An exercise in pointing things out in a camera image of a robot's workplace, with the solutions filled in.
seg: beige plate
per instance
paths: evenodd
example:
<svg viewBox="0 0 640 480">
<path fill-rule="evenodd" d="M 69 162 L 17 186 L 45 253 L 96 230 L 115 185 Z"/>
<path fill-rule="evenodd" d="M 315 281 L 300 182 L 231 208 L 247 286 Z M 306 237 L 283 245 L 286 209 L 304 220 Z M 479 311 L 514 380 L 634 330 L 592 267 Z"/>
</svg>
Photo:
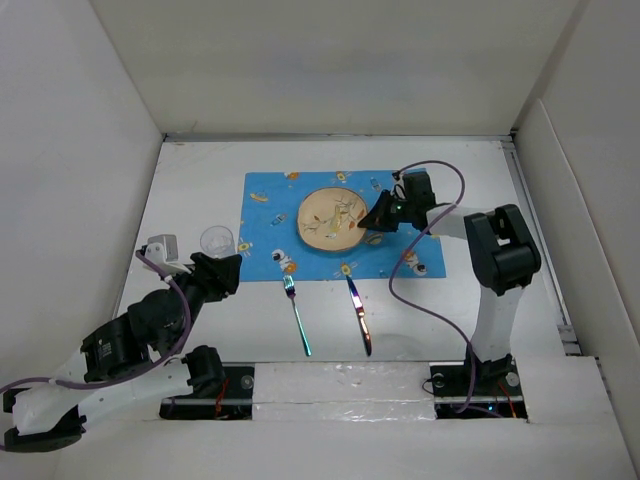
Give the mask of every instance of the beige plate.
<svg viewBox="0 0 640 480">
<path fill-rule="evenodd" d="M 310 247 L 340 252 L 360 243 L 364 228 L 358 222 L 367 214 L 360 195 L 346 188 L 321 188 L 310 193 L 298 209 L 298 233 Z"/>
</svg>

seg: clear glass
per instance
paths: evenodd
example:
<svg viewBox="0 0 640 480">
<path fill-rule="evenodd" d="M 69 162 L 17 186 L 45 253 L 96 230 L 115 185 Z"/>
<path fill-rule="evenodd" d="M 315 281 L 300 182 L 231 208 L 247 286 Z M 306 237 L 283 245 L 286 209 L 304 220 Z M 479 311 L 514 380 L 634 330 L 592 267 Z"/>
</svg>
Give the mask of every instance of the clear glass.
<svg viewBox="0 0 640 480">
<path fill-rule="evenodd" d="M 225 258 L 236 254 L 233 233 L 227 227 L 207 228 L 200 237 L 200 248 L 211 258 Z"/>
</svg>

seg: cartoon pattern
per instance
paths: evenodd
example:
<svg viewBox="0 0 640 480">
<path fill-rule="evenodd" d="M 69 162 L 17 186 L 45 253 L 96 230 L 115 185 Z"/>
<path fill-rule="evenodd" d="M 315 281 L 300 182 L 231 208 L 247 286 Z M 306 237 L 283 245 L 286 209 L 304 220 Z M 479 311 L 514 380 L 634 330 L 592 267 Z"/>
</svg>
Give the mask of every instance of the cartoon pattern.
<svg viewBox="0 0 640 480">
<path fill-rule="evenodd" d="M 357 192 L 373 207 L 380 191 L 393 186 L 391 170 L 248 173 L 245 176 L 242 221 L 238 241 L 244 282 L 388 278 L 403 250 L 418 234 L 411 225 L 396 233 L 367 232 L 362 243 L 347 252 L 321 252 L 308 247 L 297 232 L 298 207 L 323 187 Z M 444 278 L 440 239 L 425 237 L 404 257 L 398 271 L 404 278 Z"/>
</svg>

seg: screw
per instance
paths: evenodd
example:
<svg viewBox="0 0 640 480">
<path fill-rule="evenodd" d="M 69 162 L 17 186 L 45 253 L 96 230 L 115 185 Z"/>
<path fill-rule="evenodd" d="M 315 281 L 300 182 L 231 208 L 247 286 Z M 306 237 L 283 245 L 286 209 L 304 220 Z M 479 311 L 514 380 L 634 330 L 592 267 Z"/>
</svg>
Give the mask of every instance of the screw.
<svg viewBox="0 0 640 480">
<path fill-rule="evenodd" d="M 442 388 L 444 387 L 444 375 L 441 373 L 436 373 L 435 375 L 433 375 L 431 377 L 431 384 L 435 387 L 435 388 Z"/>
<path fill-rule="evenodd" d="M 253 377 L 251 375 L 245 375 L 244 377 L 242 377 L 240 379 L 240 386 L 244 390 L 249 390 L 250 388 L 253 388 Z"/>
<path fill-rule="evenodd" d="M 509 385 L 510 387 L 517 387 L 518 385 L 520 385 L 520 377 L 515 372 L 507 373 L 504 379 L 507 381 L 507 385 Z"/>
</svg>

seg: round plate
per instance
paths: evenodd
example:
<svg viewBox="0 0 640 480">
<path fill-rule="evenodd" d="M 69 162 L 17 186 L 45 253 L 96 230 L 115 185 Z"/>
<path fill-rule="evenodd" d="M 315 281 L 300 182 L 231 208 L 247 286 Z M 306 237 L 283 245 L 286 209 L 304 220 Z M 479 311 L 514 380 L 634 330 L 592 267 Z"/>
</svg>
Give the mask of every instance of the round plate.
<svg viewBox="0 0 640 480">
<path fill-rule="evenodd" d="M 298 233 L 310 247 L 341 252 L 360 243 L 364 228 L 358 222 L 367 214 L 367 204 L 347 188 L 321 188 L 310 193 L 298 209 Z"/>
</svg>

